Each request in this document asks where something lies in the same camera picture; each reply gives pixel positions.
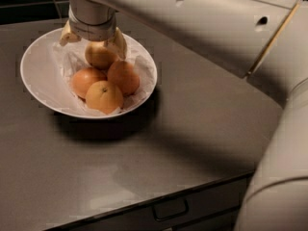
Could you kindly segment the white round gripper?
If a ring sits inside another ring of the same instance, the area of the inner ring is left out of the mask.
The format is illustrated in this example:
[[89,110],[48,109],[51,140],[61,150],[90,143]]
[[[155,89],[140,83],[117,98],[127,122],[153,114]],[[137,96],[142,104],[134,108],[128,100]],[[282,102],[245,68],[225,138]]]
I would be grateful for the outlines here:
[[69,8],[69,21],[64,25],[59,44],[79,42],[82,39],[104,41],[104,46],[122,60],[127,57],[127,43],[116,28],[116,11],[108,7]]

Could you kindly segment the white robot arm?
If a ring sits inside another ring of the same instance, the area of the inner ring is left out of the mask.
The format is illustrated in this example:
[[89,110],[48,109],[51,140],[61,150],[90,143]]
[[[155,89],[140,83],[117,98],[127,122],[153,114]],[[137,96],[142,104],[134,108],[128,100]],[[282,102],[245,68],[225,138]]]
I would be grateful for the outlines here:
[[72,31],[112,36],[123,13],[245,78],[284,111],[235,231],[308,231],[308,2],[69,0]]

